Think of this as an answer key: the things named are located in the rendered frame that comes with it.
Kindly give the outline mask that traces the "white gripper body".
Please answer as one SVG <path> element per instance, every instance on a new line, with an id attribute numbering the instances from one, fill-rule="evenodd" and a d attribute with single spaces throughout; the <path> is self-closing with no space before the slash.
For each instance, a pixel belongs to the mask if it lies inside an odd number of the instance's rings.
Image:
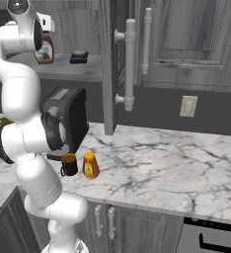
<path id="1" fill-rule="evenodd" d="M 49 33 L 55 32 L 55 24 L 53 20 L 46 20 L 45 21 L 45 30 Z"/>

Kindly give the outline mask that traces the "brown syrup bottle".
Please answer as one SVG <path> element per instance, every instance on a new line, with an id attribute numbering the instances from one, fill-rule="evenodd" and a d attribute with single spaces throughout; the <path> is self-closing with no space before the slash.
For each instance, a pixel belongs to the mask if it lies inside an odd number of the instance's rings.
<path id="1" fill-rule="evenodd" d="M 40 50 L 34 53 L 38 64 L 52 64 L 54 61 L 54 48 L 49 35 L 43 37 L 43 43 Z"/>

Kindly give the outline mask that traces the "grey cabinet shelf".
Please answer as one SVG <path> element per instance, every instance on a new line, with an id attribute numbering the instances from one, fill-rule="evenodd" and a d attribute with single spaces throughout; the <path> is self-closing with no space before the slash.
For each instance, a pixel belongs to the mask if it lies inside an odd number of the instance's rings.
<path id="1" fill-rule="evenodd" d="M 56 54 L 52 64 L 38 64 L 32 53 L 18 54 L 10 62 L 22 63 L 32 68 L 40 79 L 101 82 L 102 60 L 99 55 L 89 55 L 86 64 L 70 64 L 68 54 Z"/>

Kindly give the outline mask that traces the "grey open cabinet door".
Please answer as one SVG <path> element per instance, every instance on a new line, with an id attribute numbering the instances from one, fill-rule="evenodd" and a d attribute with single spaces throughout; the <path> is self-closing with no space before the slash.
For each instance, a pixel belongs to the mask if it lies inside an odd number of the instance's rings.
<path id="1" fill-rule="evenodd" d="M 103 72 L 103 112 L 105 134 L 113 135 L 116 129 L 116 82 L 113 63 L 113 0 L 99 0 L 101 58 Z"/>

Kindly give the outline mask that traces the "black mug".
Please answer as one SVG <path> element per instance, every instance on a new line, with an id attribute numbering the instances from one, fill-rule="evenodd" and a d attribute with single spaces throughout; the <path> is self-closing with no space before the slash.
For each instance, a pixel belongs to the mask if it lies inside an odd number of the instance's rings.
<path id="1" fill-rule="evenodd" d="M 66 153 L 61 158 L 61 176 L 74 176 L 78 172 L 76 155 L 74 153 Z"/>

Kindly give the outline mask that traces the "grey closed cabinet door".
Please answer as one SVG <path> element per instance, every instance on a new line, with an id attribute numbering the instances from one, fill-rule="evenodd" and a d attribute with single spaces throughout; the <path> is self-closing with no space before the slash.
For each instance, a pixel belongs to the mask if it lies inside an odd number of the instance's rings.
<path id="1" fill-rule="evenodd" d="M 142 74 L 144 13 L 152 9 Z M 231 0 L 135 0 L 135 84 L 231 93 Z"/>

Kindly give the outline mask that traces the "orange honey bottle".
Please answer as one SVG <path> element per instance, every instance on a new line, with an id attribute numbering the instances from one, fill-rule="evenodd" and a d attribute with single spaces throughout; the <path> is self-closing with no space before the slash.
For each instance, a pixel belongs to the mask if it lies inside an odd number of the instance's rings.
<path id="1" fill-rule="evenodd" d="M 94 152 L 88 151 L 84 154 L 82 171 L 85 177 L 89 179 L 95 179 L 99 176 L 100 169 Z"/>

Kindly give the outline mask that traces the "grey narrow base cabinet door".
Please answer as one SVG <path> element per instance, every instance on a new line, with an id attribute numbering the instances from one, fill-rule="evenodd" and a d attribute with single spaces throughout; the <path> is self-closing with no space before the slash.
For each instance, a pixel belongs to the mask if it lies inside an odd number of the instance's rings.
<path id="1" fill-rule="evenodd" d="M 97 205 L 102 206 L 101 224 L 103 225 L 102 236 L 98 237 L 96 233 L 94 208 Z M 105 205 L 95 202 L 88 203 L 88 213 L 85 219 L 76 225 L 76 232 L 80 239 L 86 244 L 89 253 L 107 253 L 107 236 L 106 236 L 106 218 Z"/>

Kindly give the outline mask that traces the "dark grey corner base cabinet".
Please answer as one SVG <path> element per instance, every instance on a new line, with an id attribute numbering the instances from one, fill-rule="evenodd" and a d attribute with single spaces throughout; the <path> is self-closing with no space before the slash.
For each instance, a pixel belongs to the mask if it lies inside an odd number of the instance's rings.
<path id="1" fill-rule="evenodd" d="M 16 187 L 0 207 L 0 253 L 40 253 L 49 242 L 47 221 L 28 214 Z"/>

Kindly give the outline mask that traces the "grey wide base cabinet door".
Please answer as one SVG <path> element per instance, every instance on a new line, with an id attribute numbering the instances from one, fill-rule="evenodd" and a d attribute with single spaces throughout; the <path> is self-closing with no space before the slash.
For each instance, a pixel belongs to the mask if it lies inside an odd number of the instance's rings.
<path id="1" fill-rule="evenodd" d="M 109 238 L 108 210 L 115 208 L 115 238 Z M 181 216 L 106 205 L 108 253 L 176 253 Z"/>

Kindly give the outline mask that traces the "small black box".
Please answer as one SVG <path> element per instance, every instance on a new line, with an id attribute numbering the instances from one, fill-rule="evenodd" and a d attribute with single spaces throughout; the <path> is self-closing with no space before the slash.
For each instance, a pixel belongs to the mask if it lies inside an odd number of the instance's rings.
<path id="1" fill-rule="evenodd" d="M 80 64 L 80 63 L 86 64 L 88 60 L 88 55 L 89 55 L 88 51 L 75 50 L 72 52 L 69 62 L 71 64 Z"/>

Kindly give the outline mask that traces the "black coffee machine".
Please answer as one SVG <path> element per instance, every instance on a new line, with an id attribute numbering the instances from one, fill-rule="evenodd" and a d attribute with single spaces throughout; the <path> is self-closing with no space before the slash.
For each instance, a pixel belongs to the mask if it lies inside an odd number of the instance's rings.
<path id="1" fill-rule="evenodd" d="M 46 154 L 48 159 L 60 161 L 63 154 L 78 150 L 89 130 L 86 99 L 84 88 L 55 88 L 43 99 L 42 111 L 58 118 L 66 129 L 64 145 L 55 151 L 49 151 Z"/>

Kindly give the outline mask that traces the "yellow green food item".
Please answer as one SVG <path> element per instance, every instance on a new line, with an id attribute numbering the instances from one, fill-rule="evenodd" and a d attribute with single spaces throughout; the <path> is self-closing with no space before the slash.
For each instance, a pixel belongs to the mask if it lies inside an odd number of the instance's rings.
<path id="1" fill-rule="evenodd" d="M 0 126 L 1 127 L 9 125 L 11 123 L 12 123 L 12 121 L 10 121 L 9 119 L 7 119 L 5 117 L 0 118 Z"/>

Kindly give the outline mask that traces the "silver dishwasher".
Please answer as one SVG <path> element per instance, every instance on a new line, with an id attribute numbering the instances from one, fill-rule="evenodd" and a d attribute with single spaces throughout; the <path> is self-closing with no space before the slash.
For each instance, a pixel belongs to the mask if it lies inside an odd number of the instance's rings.
<path id="1" fill-rule="evenodd" d="M 220 253 L 199 248 L 200 233 L 206 243 L 231 247 L 231 224 L 185 217 L 177 253 Z"/>

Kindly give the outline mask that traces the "beige wall outlet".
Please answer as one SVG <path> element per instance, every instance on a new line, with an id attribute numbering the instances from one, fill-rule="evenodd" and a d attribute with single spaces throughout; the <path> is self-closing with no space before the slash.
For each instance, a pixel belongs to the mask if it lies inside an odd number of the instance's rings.
<path id="1" fill-rule="evenodd" d="M 180 116 L 193 118 L 197 103 L 197 96 L 184 96 L 181 104 Z"/>

